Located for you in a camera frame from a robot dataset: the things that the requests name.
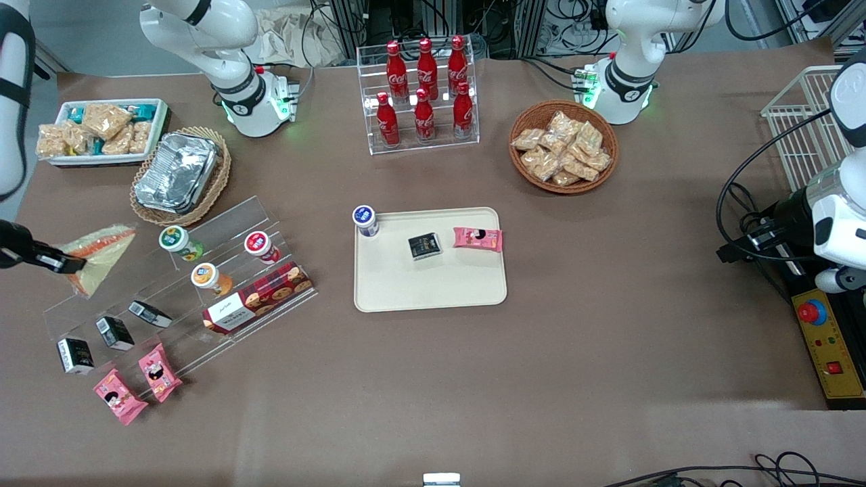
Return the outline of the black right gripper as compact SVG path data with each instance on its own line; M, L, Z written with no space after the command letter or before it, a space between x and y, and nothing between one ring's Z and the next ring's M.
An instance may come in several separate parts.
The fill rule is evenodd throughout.
M24 226L1 220L1 269L28 263L61 275L73 275L87 264L51 246L35 246L32 233Z

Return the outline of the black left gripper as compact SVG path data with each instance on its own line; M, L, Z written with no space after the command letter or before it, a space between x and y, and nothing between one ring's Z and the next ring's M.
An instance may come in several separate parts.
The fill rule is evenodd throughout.
M771 204L762 212L743 216L746 239L725 243L716 251L723 263L754 262L755 259L813 261L813 213L804 191Z

